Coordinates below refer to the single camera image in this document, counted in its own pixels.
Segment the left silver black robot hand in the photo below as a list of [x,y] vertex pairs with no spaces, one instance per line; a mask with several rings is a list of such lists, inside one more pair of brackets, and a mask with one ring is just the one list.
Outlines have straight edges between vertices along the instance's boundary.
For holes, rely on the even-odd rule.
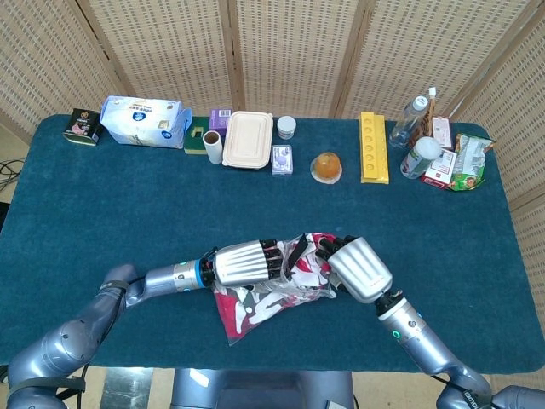
[[201,259],[199,267],[205,284],[239,287],[279,278],[284,259],[276,239],[260,239],[214,248]]

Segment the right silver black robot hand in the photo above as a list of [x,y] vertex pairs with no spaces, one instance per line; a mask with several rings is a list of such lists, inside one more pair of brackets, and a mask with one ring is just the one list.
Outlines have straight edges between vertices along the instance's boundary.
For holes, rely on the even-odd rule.
[[323,237],[316,255],[330,265],[347,291],[361,303],[373,303],[391,289],[392,274],[363,237]]

